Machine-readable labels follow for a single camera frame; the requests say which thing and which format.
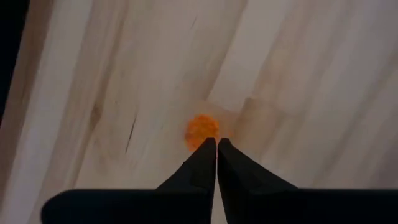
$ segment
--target light wood surface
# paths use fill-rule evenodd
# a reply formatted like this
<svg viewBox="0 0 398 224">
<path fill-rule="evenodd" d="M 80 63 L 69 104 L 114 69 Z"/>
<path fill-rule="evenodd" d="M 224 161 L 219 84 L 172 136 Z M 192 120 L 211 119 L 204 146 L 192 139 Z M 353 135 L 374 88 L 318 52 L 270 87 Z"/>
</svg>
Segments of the light wood surface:
<svg viewBox="0 0 398 224">
<path fill-rule="evenodd" d="M 0 129 L 15 152 L 2 158 L 2 224 L 38 223 L 65 189 L 157 187 L 191 154 L 185 127 L 202 113 L 299 187 L 398 186 L 397 1 L 36 0 L 30 13 L 38 6 L 51 9 L 41 54 L 18 58 L 39 61 L 29 103 L 12 106 L 14 88 Z M 218 188 L 213 210 L 225 223 Z"/>
<path fill-rule="evenodd" d="M 26 15 L 19 56 L 0 126 L 0 202 L 3 200 L 6 182 L 16 155 L 16 146 L 24 125 L 26 109 L 45 42 L 52 2 L 52 0 L 33 0 Z"/>
</svg>

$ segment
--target wood grain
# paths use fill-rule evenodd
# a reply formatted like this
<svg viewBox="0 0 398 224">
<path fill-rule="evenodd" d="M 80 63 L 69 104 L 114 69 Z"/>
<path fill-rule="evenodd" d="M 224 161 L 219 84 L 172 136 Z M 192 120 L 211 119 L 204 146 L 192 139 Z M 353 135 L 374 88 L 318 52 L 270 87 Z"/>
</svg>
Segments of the wood grain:
<svg viewBox="0 0 398 224">
<path fill-rule="evenodd" d="M 52 0 L 30 1 L 26 23 L 19 47 L 18 59 L 12 76 L 6 110 L 0 126 L 0 202 L 16 155 L 19 136 L 43 50 Z"/>
<path fill-rule="evenodd" d="M 16 152 L 2 223 L 38 223 L 65 189 L 157 187 L 191 154 L 196 114 L 300 187 L 397 187 L 397 1 L 54 0 L 50 10 L 44 40 L 25 30 L 37 38 L 31 94 L 13 106 L 13 87 L 0 128 L 0 146 Z M 226 223 L 218 190 L 214 205 L 213 223 Z"/>
</svg>

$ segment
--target dark background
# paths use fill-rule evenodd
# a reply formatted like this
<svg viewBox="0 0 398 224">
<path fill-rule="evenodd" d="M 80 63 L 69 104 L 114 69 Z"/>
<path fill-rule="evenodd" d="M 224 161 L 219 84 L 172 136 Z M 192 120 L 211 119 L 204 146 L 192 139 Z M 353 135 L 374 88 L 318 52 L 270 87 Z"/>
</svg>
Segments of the dark background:
<svg viewBox="0 0 398 224">
<path fill-rule="evenodd" d="M 0 121 L 6 107 L 29 0 L 0 2 Z"/>
</svg>

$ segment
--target glowing orange ember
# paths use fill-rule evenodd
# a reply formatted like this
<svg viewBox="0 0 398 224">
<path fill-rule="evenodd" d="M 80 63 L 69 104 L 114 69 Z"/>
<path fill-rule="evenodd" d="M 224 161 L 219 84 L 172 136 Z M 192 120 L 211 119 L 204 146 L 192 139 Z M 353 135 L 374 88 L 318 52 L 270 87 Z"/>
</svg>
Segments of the glowing orange ember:
<svg viewBox="0 0 398 224">
<path fill-rule="evenodd" d="M 208 137 L 220 138 L 218 121 L 208 115 L 196 115 L 188 123 L 185 133 L 185 142 L 190 151 L 195 151 Z"/>
</svg>

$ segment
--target wooden board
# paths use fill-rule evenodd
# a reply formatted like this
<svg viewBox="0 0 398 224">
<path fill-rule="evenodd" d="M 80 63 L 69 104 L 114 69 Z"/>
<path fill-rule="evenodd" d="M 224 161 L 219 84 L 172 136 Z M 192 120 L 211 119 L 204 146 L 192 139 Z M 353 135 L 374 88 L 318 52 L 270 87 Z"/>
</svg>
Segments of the wooden board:
<svg viewBox="0 0 398 224">
<path fill-rule="evenodd" d="M 13 139 L 0 146 L 16 152 L 4 159 L 12 170 L 1 223 L 38 223 L 43 203 L 65 189 L 157 187 L 192 153 L 184 131 L 203 113 L 295 185 L 397 187 L 397 1 L 47 7 L 29 103 L 12 106 L 14 88 L 0 128 Z M 219 191 L 213 211 L 213 223 L 226 222 Z"/>
<path fill-rule="evenodd" d="M 52 0 L 33 0 L 26 15 L 18 60 L 0 126 L 0 202 L 4 198 L 6 182 L 16 155 L 51 12 Z"/>
</svg>

